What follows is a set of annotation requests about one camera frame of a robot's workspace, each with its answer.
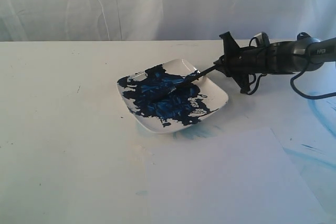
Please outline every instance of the white paper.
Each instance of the white paper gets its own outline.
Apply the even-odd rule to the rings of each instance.
[[[152,150],[153,224],[318,224],[325,213],[270,129]]]

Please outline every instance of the white cloth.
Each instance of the white cloth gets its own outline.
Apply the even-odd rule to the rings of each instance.
[[[0,0],[0,40],[336,36],[334,0]]]

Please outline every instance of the white wall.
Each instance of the white wall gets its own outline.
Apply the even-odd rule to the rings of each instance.
[[[336,37],[334,0],[0,0],[0,40]]]

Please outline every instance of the white fabric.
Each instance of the white fabric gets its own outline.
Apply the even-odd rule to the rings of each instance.
[[[334,0],[0,0],[0,40],[336,37]]]

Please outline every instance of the white plate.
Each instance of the white plate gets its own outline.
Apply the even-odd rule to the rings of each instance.
[[[177,89],[158,102],[148,99],[146,90],[181,82],[195,71],[188,61],[175,59],[121,78],[117,87],[130,112],[146,129],[171,133],[206,119],[228,101],[227,93],[208,77],[201,77],[190,87]]]

